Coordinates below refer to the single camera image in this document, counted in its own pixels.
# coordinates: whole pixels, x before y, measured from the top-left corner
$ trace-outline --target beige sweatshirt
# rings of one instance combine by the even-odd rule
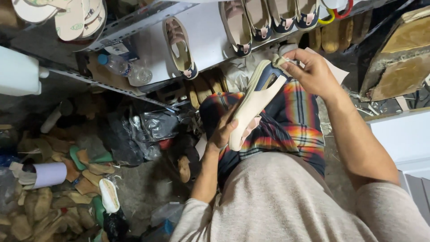
[[[170,241],[430,241],[412,198],[389,183],[356,193],[342,209],[321,176],[298,157],[268,152],[241,162],[213,210],[189,199]]]

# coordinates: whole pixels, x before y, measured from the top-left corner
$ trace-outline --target plastic water bottle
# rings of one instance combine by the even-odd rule
[[[117,75],[128,77],[132,86],[140,87],[148,84],[152,79],[152,72],[143,66],[132,64],[121,56],[101,54],[97,58],[98,62]]]

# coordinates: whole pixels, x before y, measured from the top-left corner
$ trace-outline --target plaid shorts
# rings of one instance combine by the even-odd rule
[[[205,99],[200,116],[208,139],[228,106],[243,96],[244,93],[215,93]],[[324,177],[324,141],[315,95],[306,93],[298,81],[292,80],[284,84],[260,115],[259,126],[246,138],[240,151],[227,146],[220,153],[218,184],[221,189],[242,160],[262,152],[298,156]]]

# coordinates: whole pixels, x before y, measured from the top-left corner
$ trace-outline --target sleeve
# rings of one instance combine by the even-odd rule
[[[390,183],[371,183],[357,191],[358,217],[379,242],[428,241],[430,227],[409,194]]]
[[[197,199],[188,199],[170,242],[209,241],[211,220],[212,207],[209,204]]]

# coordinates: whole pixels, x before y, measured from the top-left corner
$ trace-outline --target blue bottle cap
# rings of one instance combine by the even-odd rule
[[[99,62],[100,64],[105,65],[105,64],[108,62],[108,56],[107,56],[107,55],[104,55],[104,54],[100,54],[100,55],[97,57],[97,60],[98,60],[98,62]]]

